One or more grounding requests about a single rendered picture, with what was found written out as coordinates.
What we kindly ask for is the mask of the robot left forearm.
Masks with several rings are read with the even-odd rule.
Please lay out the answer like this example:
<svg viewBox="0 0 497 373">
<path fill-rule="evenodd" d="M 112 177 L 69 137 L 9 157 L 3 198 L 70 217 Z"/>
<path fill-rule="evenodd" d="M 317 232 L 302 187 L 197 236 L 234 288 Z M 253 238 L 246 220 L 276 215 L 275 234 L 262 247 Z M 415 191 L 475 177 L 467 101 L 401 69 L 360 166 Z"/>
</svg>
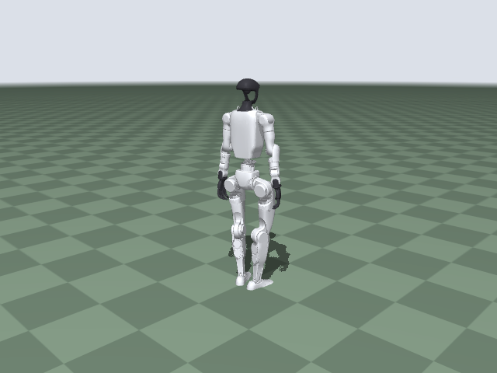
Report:
<svg viewBox="0 0 497 373">
<path fill-rule="evenodd" d="M 228 175 L 229 158 L 231 157 L 231 153 L 228 152 L 228 151 L 223 150 L 222 146 L 221 146 L 220 157 L 221 157 L 221 160 L 220 160 L 220 165 L 219 165 L 218 172 L 222 171 L 222 173 L 223 173 L 222 177 L 226 177 Z"/>
</svg>

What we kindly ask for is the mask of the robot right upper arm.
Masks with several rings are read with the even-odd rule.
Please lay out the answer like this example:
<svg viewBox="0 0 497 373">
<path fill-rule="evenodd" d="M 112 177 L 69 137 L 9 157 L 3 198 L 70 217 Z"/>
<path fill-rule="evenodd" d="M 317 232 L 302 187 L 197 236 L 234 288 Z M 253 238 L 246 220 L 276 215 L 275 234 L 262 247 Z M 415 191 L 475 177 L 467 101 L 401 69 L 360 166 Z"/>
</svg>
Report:
<svg viewBox="0 0 497 373">
<path fill-rule="evenodd" d="M 270 113 L 257 113 L 259 125 L 262 126 L 263 136 L 266 143 L 266 154 L 272 156 L 275 141 L 274 117 Z M 265 133 L 264 133 L 265 132 Z"/>
</svg>

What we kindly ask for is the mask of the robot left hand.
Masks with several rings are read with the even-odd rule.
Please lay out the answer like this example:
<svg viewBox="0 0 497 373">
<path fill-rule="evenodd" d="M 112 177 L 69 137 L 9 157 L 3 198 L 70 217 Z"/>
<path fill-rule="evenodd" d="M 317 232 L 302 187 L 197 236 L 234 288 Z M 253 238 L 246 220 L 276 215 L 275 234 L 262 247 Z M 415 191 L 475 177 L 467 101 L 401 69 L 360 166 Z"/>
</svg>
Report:
<svg viewBox="0 0 497 373">
<path fill-rule="evenodd" d="M 229 197 L 226 193 L 226 189 L 224 188 L 224 181 L 228 178 L 228 176 L 222 177 L 222 175 L 223 175 L 222 171 L 219 171 L 218 172 L 219 182 L 217 185 L 217 195 L 219 196 L 220 199 L 227 200 L 227 198 L 229 198 Z"/>
</svg>

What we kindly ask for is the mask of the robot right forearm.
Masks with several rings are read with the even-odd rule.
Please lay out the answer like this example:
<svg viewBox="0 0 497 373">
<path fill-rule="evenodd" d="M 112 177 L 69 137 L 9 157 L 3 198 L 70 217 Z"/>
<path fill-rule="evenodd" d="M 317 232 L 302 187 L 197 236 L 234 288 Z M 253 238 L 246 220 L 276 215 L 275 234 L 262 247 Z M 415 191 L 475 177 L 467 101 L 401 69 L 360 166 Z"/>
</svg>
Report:
<svg viewBox="0 0 497 373">
<path fill-rule="evenodd" d="M 280 161 L 280 147 L 278 145 L 273 146 L 273 154 L 272 157 L 268 159 L 269 163 L 269 174 L 271 176 L 271 184 L 273 185 L 273 180 L 277 179 L 279 181 L 280 185 L 280 167 L 279 167 L 279 161 Z"/>
</svg>

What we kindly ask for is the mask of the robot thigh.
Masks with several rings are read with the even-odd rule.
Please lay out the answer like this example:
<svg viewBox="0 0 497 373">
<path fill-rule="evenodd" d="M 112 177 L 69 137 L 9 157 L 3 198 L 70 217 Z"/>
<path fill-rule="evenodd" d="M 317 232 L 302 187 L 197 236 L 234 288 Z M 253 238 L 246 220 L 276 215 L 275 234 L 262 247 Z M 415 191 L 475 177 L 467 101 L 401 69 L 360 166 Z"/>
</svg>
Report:
<svg viewBox="0 0 497 373">
<path fill-rule="evenodd" d="M 259 227 L 252 230 L 251 238 L 253 242 L 257 243 L 257 235 L 264 231 L 269 236 L 272 228 L 275 215 L 275 209 L 272 209 L 275 205 L 275 191 L 270 181 L 259 177 L 254 179 L 253 187 L 255 195 L 259 197 Z"/>
<path fill-rule="evenodd" d="M 224 181 L 224 188 L 231 192 L 229 195 L 229 203 L 234 220 L 234 236 L 241 238 L 246 235 L 245 226 L 245 190 L 238 188 L 235 185 L 235 175 L 230 176 Z"/>
</svg>

